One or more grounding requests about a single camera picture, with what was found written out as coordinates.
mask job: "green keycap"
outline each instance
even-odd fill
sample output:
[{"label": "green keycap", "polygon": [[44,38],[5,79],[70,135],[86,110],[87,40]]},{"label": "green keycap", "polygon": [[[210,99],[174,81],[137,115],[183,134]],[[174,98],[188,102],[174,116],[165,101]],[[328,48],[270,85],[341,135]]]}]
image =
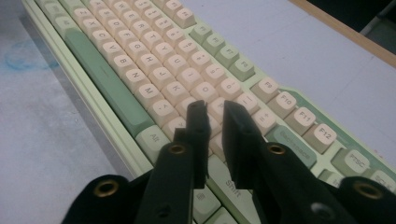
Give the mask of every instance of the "green keycap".
[{"label": "green keycap", "polygon": [[215,58],[224,67],[229,68],[231,64],[239,59],[239,50],[232,45],[226,45],[216,54]]},{"label": "green keycap", "polygon": [[87,36],[82,32],[68,32],[64,42],[133,137],[154,125],[146,110],[137,102]]},{"label": "green keycap", "polygon": [[208,170],[210,179],[206,184],[235,219],[239,223],[260,223],[251,193],[235,187],[227,166],[216,155],[209,157]]},{"label": "green keycap", "polygon": [[265,137],[270,142],[278,142],[289,147],[308,168],[311,168],[317,161],[315,152],[285,126],[274,128]]},{"label": "green keycap", "polygon": [[142,131],[137,135],[135,140],[148,156],[151,163],[155,163],[161,148],[170,143],[169,139],[157,125],[153,125]]},{"label": "green keycap", "polygon": [[71,32],[71,30],[79,31],[78,25],[69,16],[56,18],[53,26],[63,39],[65,38],[67,32]]},{"label": "green keycap", "polygon": [[202,44],[202,47],[207,50],[211,55],[215,56],[220,49],[225,46],[224,38],[218,33],[214,33],[207,37],[207,39]]},{"label": "green keycap", "polygon": [[192,29],[190,36],[201,45],[212,33],[210,26],[205,23],[198,23]]},{"label": "green keycap", "polygon": [[66,9],[69,14],[73,14],[73,11],[76,8],[85,7],[80,0],[59,0],[59,2],[64,6],[64,9]]},{"label": "green keycap", "polygon": [[47,3],[42,9],[51,22],[57,17],[67,16],[67,12],[59,3]]},{"label": "green keycap", "polygon": [[254,64],[247,57],[241,56],[231,65],[230,72],[240,81],[245,81],[255,74]]}]

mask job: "cream keycap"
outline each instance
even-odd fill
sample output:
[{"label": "cream keycap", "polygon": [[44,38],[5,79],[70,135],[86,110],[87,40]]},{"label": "cream keycap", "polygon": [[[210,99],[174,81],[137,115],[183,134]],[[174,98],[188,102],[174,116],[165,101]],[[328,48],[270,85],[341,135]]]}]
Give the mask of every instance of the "cream keycap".
[{"label": "cream keycap", "polygon": [[335,141],[337,133],[327,124],[314,125],[304,135],[305,141],[318,153],[323,154]]},{"label": "cream keycap", "polygon": [[145,54],[149,54],[148,48],[140,41],[131,42],[125,52],[131,57],[135,62],[140,59]]},{"label": "cream keycap", "polygon": [[208,82],[202,82],[197,87],[192,89],[191,95],[197,100],[204,100],[208,103],[219,97],[218,92]]},{"label": "cream keycap", "polygon": [[183,117],[183,119],[187,118],[187,109],[188,109],[189,104],[191,104],[195,101],[197,101],[197,100],[194,97],[190,96],[176,105],[176,110],[177,110],[178,114],[181,117]]},{"label": "cream keycap", "polygon": [[252,93],[242,93],[240,96],[238,96],[238,98],[236,98],[236,102],[244,106],[249,115],[252,115],[259,110],[259,104],[257,102],[257,99]]},{"label": "cream keycap", "polygon": [[179,81],[188,91],[204,82],[201,74],[199,74],[199,72],[194,68],[187,68],[181,72],[177,76],[177,81]]},{"label": "cream keycap", "polygon": [[174,81],[166,85],[166,87],[163,88],[162,93],[172,105],[177,105],[179,102],[190,97],[189,92],[178,81]]},{"label": "cream keycap", "polygon": [[165,67],[158,67],[154,69],[148,75],[148,78],[157,87],[158,90],[162,90],[169,83],[176,81],[176,79],[172,76],[171,72],[169,72],[169,70]]},{"label": "cream keycap", "polygon": [[207,112],[219,123],[223,122],[224,101],[223,97],[219,97],[207,106]]},{"label": "cream keycap", "polygon": [[163,64],[155,57],[154,54],[143,54],[136,62],[140,70],[145,74],[150,74],[154,69],[162,67]]},{"label": "cream keycap", "polygon": [[178,117],[177,111],[167,100],[159,100],[152,104],[148,108],[148,113],[159,127]]},{"label": "cream keycap", "polygon": [[303,135],[315,122],[316,116],[306,107],[300,107],[289,114],[285,121],[299,135]]},{"label": "cream keycap", "polygon": [[192,11],[185,7],[182,8],[181,10],[179,10],[175,14],[173,20],[182,29],[191,27],[196,23],[195,17],[194,17],[194,14],[192,13]]},{"label": "cream keycap", "polygon": [[195,68],[198,72],[206,69],[212,62],[210,56],[206,52],[199,50],[191,55],[188,60],[191,67]]},{"label": "cream keycap", "polygon": [[163,132],[170,140],[173,140],[176,128],[186,128],[186,120],[184,120],[182,117],[172,119],[163,125]]},{"label": "cream keycap", "polygon": [[164,99],[160,91],[151,83],[140,86],[134,96],[145,109]]},{"label": "cream keycap", "polygon": [[109,62],[109,64],[121,78],[125,77],[129,70],[137,68],[134,61],[126,54],[114,57],[114,60]]},{"label": "cream keycap", "polygon": [[266,135],[277,125],[276,115],[267,108],[260,109],[252,118],[262,132],[262,135]]},{"label": "cream keycap", "polygon": [[166,42],[162,42],[155,46],[151,51],[162,63],[166,59],[176,54],[174,48]]},{"label": "cream keycap", "polygon": [[139,40],[137,36],[128,29],[118,31],[114,37],[123,49],[126,49],[130,43]]},{"label": "cream keycap", "polygon": [[265,77],[259,83],[254,85],[251,90],[259,99],[265,103],[268,103],[279,94],[278,89],[279,85],[273,79],[270,77]]},{"label": "cream keycap", "polygon": [[140,69],[132,69],[126,72],[125,77],[122,79],[132,94],[146,84],[150,84],[149,79]]},{"label": "cream keycap", "polygon": [[282,91],[272,99],[268,106],[282,119],[284,119],[297,105],[297,100],[287,91]]},{"label": "cream keycap", "polygon": [[214,86],[217,86],[226,78],[224,69],[216,63],[210,64],[201,74],[205,81],[212,83]]},{"label": "cream keycap", "polygon": [[219,95],[226,100],[233,100],[242,93],[241,85],[233,78],[227,77],[216,87]]}]

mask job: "shift key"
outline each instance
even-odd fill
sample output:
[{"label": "shift key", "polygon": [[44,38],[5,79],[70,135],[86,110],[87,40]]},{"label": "shift key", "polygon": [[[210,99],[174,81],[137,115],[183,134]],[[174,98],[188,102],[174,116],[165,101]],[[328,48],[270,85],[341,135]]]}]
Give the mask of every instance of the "shift key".
[{"label": "shift key", "polygon": [[227,166],[216,156],[208,160],[209,176],[206,184],[239,223],[260,223],[252,195],[246,189],[237,189]]}]

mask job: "function key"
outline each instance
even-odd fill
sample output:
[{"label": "function key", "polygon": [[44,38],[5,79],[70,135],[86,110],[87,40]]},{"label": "function key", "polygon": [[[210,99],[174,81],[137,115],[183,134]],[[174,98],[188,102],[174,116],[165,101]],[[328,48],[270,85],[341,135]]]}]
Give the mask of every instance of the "function key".
[{"label": "function key", "polygon": [[196,23],[192,11],[185,7],[176,13],[173,20],[182,29],[188,28]]},{"label": "function key", "polygon": [[190,36],[194,39],[198,44],[204,43],[204,41],[212,35],[212,28],[205,23],[198,23],[192,29]]},{"label": "function key", "polygon": [[171,19],[173,19],[176,13],[181,10],[183,6],[177,0],[170,0],[163,6],[163,12]]},{"label": "function key", "polygon": [[323,154],[326,149],[335,141],[337,133],[327,124],[317,124],[308,130],[303,136],[311,147],[318,153]]},{"label": "function key", "polygon": [[272,99],[268,106],[282,119],[284,119],[297,104],[297,100],[287,91],[282,91],[276,98]]},{"label": "function key", "polygon": [[256,96],[266,104],[279,94],[278,89],[279,86],[270,77],[263,78],[259,83],[254,85],[253,88],[251,88]]},{"label": "function key", "polygon": [[225,47],[224,38],[218,33],[210,35],[202,44],[202,47],[207,50],[208,53],[215,56],[219,50]]},{"label": "function key", "polygon": [[288,115],[285,121],[299,135],[303,135],[315,122],[316,116],[306,107],[300,107]]},{"label": "function key", "polygon": [[238,78],[238,80],[245,81],[255,74],[254,64],[248,58],[241,56],[231,65],[230,72]]},{"label": "function key", "polygon": [[232,45],[226,45],[216,54],[215,58],[224,67],[229,68],[239,59],[239,50]]}]

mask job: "keycap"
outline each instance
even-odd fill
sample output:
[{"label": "keycap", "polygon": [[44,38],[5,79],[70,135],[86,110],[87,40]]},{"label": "keycap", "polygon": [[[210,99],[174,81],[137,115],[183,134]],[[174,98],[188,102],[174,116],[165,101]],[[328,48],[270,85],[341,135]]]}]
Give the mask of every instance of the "keycap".
[{"label": "keycap", "polygon": [[166,85],[166,87],[163,88],[162,93],[172,105],[177,105],[179,102],[190,97],[189,92],[178,81],[174,81]]},{"label": "keycap", "polygon": [[157,160],[161,148],[170,142],[157,125],[143,130],[135,140],[152,163]]},{"label": "keycap", "polygon": [[183,29],[191,27],[196,23],[192,11],[185,7],[179,10],[175,14],[173,20],[178,26],[180,26]]},{"label": "keycap", "polygon": [[368,169],[364,172],[363,176],[370,178],[377,183],[383,185],[389,191],[394,192],[396,190],[396,182],[385,172],[377,169]]},{"label": "keycap", "polygon": [[237,224],[237,222],[235,221],[235,219],[233,219],[230,213],[228,213],[227,210],[222,207],[206,223],[207,224],[222,224],[222,223]]},{"label": "keycap", "polygon": [[273,79],[270,77],[265,77],[259,83],[254,85],[251,90],[259,99],[265,103],[268,103],[279,94],[278,88],[278,84]]},{"label": "keycap", "polygon": [[343,180],[341,175],[329,170],[324,170],[322,173],[320,173],[318,178],[336,188],[340,187],[341,181]]},{"label": "keycap", "polygon": [[176,128],[186,128],[186,120],[184,120],[182,117],[172,119],[171,121],[163,125],[163,133],[165,133],[165,135],[170,140],[173,140]]},{"label": "keycap", "polygon": [[64,41],[76,53],[76,57],[106,97],[107,102],[112,105],[119,116],[122,116],[123,124],[132,136],[137,136],[147,127],[154,125],[154,121],[145,109],[123,85],[87,36],[81,32],[69,32],[65,35]]},{"label": "keycap", "polygon": [[209,157],[208,164],[211,181],[207,185],[219,195],[223,205],[235,214],[240,223],[260,223],[250,192],[235,187],[228,168],[216,155]]},{"label": "keycap", "polygon": [[245,81],[256,74],[253,62],[245,56],[240,56],[235,63],[231,64],[230,72],[240,81]]},{"label": "keycap", "polygon": [[275,127],[266,137],[269,141],[278,142],[289,147],[308,168],[311,168],[317,162],[315,152],[285,126],[279,125]]},{"label": "keycap", "polygon": [[229,68],[239,59],[239,50],[232,45],[226,45],[216,54],[216,59],[224,67]]},{"label": "keycap", "polygon": [[303,135],[315,122],[316,116],[306,107],[300,107],[289,114],[285,121],[299,135]]},{"label": "keycap", "polygon": [[202,44],[202,47],[207,50],[207,52],[213,56],[216,55],[219,50],[225,46],[224,38],[218,34],[214,33],[207,37],[207,39]]},{"label": "keycap", "polygon": [[178,113],[167,100],[159,100],[148,108],[148,113],[155,123],[162,127],[165,123],[177,118]]},{"label": "keycap", "polygon": [[340,149],[332,159],[332,164],[345,175],[362,175],[370,167],[370,162],[358,150]]},{"label": "keycap", "polygon": [[205,23],[198,23],[192,29],[190,36],[194,39],[198,44],[202,44],[208,36],[213,33],[212,28]]},{"label": "keycap", "polygon": [[284,119],[297,104],[297,100],[287,91],[282,91],[276,98],[272,99],[268,106],[282,119]]},{"label": "keycap", "polygon": [[192,214],[197,223],[204,223],[220,206],[219,200],[207,186],[194,190]]},{"label": "keycap", "polygon": [[266,135],[276,126],[276,116],[271,110],[267,108],[257,111],[253,115],[253,120],[262,132],[262,135]]},{"label": "keycap", "polygon": [[318,153],[324,153],[337,138],[337,133],[329,125],[321,123],[310,128],[303,138]]}]

